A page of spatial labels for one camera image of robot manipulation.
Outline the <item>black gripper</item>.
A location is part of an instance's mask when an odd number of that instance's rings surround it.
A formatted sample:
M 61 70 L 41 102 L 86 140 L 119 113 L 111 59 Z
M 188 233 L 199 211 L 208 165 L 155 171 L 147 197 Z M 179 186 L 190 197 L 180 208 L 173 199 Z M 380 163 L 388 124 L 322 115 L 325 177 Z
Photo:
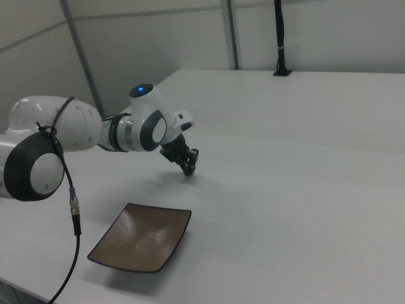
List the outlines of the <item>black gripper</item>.
M 179 165 L 184 175 L 194 173 L 199 158 L 199 150 L 189 149 L 183 134 L 177 136 L 172 142 L 162 144 L 159 152 L 170 162 Z

